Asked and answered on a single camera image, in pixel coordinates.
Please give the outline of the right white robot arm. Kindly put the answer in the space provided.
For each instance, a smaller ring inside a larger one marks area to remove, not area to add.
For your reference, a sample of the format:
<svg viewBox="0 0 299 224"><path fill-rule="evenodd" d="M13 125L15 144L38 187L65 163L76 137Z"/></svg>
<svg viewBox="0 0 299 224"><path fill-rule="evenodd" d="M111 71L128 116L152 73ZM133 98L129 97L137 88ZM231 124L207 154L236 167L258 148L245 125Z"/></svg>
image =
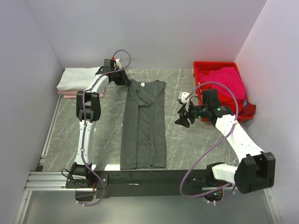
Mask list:
<svg viewBox="0 0 299 224"><path fill-rule="evenodd" d="M228 182L243 194L271 188L276 165L273 153L264 152L254 143L235 119L233 111L228 106L221 106L217 90L205 90L202 97L202 104L194 105L188 92L180 92L178 101L182 107L175 124L189 127L195 119L207 119L223 134L239 161L238 166L224 162L207 165L205 182L210 186L216 186L220 181Z"/></svg>

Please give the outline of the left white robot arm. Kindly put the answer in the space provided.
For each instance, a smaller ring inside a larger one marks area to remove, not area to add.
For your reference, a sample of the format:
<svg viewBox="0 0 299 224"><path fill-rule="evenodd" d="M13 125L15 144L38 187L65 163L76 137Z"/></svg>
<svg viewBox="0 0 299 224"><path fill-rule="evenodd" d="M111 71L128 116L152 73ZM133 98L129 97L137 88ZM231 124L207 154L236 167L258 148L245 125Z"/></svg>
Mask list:
<svg viewBox="0 0 299 224"><path fill-rule="evenodd" d="M130 81L119 60L112 57L95 74L94 80L83 91L77 92L76 116L79 120L79 140L75 161L69 171L67 183L87 188L93 183L92 142L97 121L101 116L100 94L111 83L129 85Z"/></svg>

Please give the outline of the dark grey t-shirt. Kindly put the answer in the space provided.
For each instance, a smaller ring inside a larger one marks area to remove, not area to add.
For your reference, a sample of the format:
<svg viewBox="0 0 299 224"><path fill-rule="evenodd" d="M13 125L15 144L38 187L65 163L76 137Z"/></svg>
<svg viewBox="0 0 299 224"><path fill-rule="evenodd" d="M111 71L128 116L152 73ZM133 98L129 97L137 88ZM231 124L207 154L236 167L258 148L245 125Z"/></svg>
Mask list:
<svg viewBox="0 0 299 224"><path fill-rule="evenodd" d="M166 167L165 87L164 81L131 80L122 126L122 170Z"/></svg>

